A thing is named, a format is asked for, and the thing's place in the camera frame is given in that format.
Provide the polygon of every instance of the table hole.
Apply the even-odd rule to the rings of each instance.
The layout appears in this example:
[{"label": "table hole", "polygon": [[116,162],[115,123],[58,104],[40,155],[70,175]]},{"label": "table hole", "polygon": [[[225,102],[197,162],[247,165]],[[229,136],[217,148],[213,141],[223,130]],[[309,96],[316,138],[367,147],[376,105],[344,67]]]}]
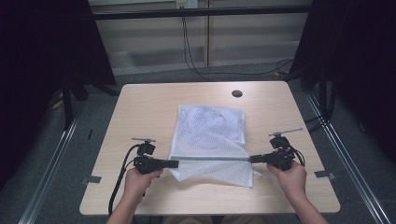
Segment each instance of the table hole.
[{"label": "table hole", "polygon": [[233,95],[233,97],[239,98],[243,95],[243,93],[241,91],[235,90],[231,93]]}]

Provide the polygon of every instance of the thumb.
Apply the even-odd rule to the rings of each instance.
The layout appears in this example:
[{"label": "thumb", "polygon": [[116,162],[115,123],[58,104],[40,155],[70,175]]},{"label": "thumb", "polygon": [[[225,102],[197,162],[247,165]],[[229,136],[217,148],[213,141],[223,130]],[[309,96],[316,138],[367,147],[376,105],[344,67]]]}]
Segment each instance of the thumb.
[{"label": "thumb", "polygon": [[150,179],[153,179],[155,177],[159,177],[162,173],[163,173],[163,169],[153,171],[153,172],[147,174],[147,176],[149,176]]},{"label": "thumb", "polygon": [[281,172],[279,169],[277,169],[275,166],[271,164],[267,164],[267,169],[269,172],[273,173],[275,176],[278,176],[278,174]]}]

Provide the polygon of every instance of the wooden table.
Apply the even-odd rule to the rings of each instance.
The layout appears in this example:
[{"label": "wooden table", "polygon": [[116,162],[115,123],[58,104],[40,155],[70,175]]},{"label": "wooden table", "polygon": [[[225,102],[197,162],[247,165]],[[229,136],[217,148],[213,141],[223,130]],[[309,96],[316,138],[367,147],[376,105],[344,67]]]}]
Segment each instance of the wooden table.
[{"label": "wooden table", "polygon": [[[239,90],[242,97],[233,97]],[[213,105],[244,109],[245,149],[249,155],[273,151],[269,133],[302,127],[285,133],[290,144],[305,156],[306,194],[322,213],[334,213],[340,204],[328,178],[316,178],[324,170],[310,135],[305,128],[289,86],[280,81],[131,84],[122,88],[92,175],[101,176],[99,184],[89,183],[80,205],[84,215],[106,215],[108,201],[116,184],[127,150],[142,142],[132,137],[152,138],[157,142],[153,157],[169,157],[177,124],[179,105]],[[253,188],[237,187],[215,180],[176,181],[165,169],[153,180],[137,215],[230,215],[294,213],[264,164],[253,164]],[[114,207],[123,193],[123,182]]]}]

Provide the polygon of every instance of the wall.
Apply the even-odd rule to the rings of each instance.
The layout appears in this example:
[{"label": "wall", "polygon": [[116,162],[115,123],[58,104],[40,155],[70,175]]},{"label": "wall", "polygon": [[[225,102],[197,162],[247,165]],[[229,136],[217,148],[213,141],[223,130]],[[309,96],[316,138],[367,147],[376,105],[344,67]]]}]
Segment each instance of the wall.
[{"label": "wall", "polygon": [[[176,1],[111,5],[91,0],[92,12],[176,8]],[[199,7],[267,7],[309,5],[309,0],[200,0]],[[277,62],[293,58],[306,13],[186,18],[196,67]],[[114,75],[187,68],[181,18],[98,21]]]}]

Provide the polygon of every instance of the white mesh bag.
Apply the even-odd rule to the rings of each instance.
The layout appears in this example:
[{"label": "white mesh bag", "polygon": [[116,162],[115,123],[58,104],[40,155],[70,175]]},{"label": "white mesh bag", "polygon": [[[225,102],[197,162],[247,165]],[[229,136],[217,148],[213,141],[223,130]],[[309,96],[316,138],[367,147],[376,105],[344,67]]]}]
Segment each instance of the white mesh bag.
[{"label": "white mesh bag", "polygon": [[245,112],[208,105],[180,105],[170,160],[178,180],[211,178],[252,187],[252,165],[244,150]]}]

